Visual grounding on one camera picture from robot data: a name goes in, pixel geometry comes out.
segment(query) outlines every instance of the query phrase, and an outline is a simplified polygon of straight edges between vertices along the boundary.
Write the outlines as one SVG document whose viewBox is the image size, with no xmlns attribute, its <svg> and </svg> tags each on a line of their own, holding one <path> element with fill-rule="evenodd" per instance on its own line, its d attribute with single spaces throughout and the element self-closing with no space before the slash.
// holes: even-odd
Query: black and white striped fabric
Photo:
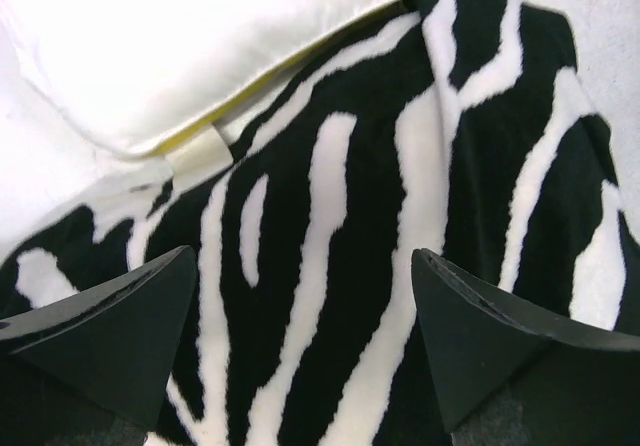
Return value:
<svg viewBox="0 0 640 446">
<path fill-rule="evenodd" d="M 195 249 L 149 446 L 446 444 L 416 248 L 640 333 L 638 246 L 565 19 L 520 0 L 409 4 L 300 71 L 230 145 L 231 167 L 79 199 L 5 258 L 8 316 Z"/>
</svg>

